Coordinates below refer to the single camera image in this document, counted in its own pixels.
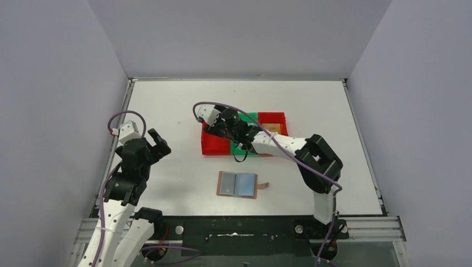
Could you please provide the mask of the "tan leather card holder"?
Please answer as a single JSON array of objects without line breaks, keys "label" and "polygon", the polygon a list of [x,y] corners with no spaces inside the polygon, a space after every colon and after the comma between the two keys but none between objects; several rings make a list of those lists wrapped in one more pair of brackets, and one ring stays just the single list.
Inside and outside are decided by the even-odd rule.
[{"label": "tan leather card holder", "polygon": [[216,195],[256,199],[259,190],[269,187],[269,182],[259,183],[255,173],[220,171]]}]

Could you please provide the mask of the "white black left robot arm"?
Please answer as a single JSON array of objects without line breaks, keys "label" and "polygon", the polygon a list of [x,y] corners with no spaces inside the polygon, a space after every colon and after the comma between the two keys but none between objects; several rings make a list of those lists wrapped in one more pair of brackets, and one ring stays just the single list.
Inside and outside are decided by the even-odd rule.
[{"label": "white black left robot arm", "polygon": [[122,144],[115,152],[122,160],[101,191],[99,221],[79,266],[130,266],[146,241],[161,239],[167,233],[162,211],[136,208],[151,166],[171,153],[155,129],[148,134],[154,145],[138,133],[125,136],[120,131]]}]

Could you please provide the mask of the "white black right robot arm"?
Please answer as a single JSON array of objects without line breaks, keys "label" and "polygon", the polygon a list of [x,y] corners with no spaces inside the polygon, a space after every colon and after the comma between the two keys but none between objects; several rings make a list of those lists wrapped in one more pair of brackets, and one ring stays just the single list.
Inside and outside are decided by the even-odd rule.
[{"label": "white black right robot arm", "polygon": [[336,216],[336,195],[342,190],[338,180],[343,163],[326,140],[318,134],[308,138],[282,135],[268,130],[252,116],[244,121],[242,114],[235,107],[216,102],[197,103],[193,108],[205,133],[231,140],[245,152],[295,162],[313,192],[313,217],[322,224],[331,223]]}]

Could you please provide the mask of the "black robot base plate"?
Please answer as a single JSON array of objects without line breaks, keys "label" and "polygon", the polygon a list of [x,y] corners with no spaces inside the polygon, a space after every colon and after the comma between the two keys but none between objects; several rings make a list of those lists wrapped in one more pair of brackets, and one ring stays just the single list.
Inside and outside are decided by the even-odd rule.
[{"label": "black robot base plate", "polygon": [[204,256],[316,254],[350,237],[347,222],[324,225],[312,215],[170,216],[165,215],[150,241],[180,244]]}]

